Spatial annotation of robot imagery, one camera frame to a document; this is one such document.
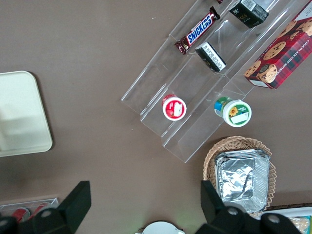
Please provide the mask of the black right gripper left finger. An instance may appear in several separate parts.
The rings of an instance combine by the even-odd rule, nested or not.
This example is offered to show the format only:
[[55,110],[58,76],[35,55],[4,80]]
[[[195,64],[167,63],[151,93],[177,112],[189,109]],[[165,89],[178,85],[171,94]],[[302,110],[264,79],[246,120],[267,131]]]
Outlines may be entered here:
[[74,234],[91,207],[89,181],[81,181],[55,208],[44,207],[19,224],[19,234]]

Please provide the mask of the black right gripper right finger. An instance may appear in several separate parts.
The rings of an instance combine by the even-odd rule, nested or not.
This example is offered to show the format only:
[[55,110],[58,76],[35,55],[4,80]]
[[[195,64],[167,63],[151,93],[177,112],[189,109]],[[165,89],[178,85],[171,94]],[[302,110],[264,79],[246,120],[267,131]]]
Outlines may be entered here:
[[257,234],[259,221],[237,207],[225,206],[208,180],[201,181],[200,202],[206,223],[197,234]]

